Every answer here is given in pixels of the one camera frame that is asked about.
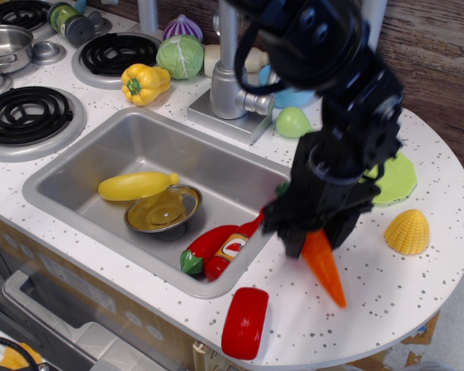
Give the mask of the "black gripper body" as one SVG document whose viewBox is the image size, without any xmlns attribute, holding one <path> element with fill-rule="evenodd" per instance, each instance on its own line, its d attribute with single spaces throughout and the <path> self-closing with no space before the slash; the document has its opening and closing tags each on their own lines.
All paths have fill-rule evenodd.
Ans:
<svg viewBox="0 0 464 371">
<path fill-rule="evenodd" d="M 264 208 L 264 232 L 277 233 L 283 226 L 319 230 L 324 227 L 325 213 L 352 208 L 362 213 L 372 210 L 373 199 L 380 194 L 375 181 L 360 183 L 360 170 L 348 178 L 332 177 L 322 168 L 326 155 L 320 160 L 315 158 L 320 143 L 319 131 L 299 140 L 287 191 Z"/>
</svg>

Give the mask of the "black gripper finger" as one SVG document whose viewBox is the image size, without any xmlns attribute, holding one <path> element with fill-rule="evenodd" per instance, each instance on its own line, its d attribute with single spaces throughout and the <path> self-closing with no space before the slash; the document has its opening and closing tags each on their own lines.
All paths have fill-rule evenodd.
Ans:
<svg viewBox="0 0 464 371">
<path fill-rule="evenodd" d="M 299 258 L 304 247 L 308 230 L 299 226 L 283 226 L 278 230 L 278 236 L 285 245 L 286 255 Z"/>
<path fill-rule="evenodd" d="M 338 248 L 352 233 L 361 213 L 360 209 L 352 208 L 323 215 L 323 229 L 332 248 Z"/>
</svg>

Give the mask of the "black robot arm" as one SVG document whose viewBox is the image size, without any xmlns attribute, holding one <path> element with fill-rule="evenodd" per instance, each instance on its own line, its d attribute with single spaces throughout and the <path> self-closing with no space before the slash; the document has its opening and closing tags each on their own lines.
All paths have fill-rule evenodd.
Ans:
<svg viewBox="0 0 464 371">
<path fill-rule="evenodd" d="M 287 87 L 322 99 L 322 127 L 299 140 L 286 192 L 264 208 L 263 230 L 298 257 L 307 236 L 324 230 L 331 247 L 351 234 L 380 193 L 367 172 L 382 171 L 401 147 L 403 89 L 369 47 L 370 27 L 352 1 L 235 1 L 250 22 L 234 70 L 241 75 L 258 36 L 278 82 L 240 86 L 254 95 Z"/>
</svg>

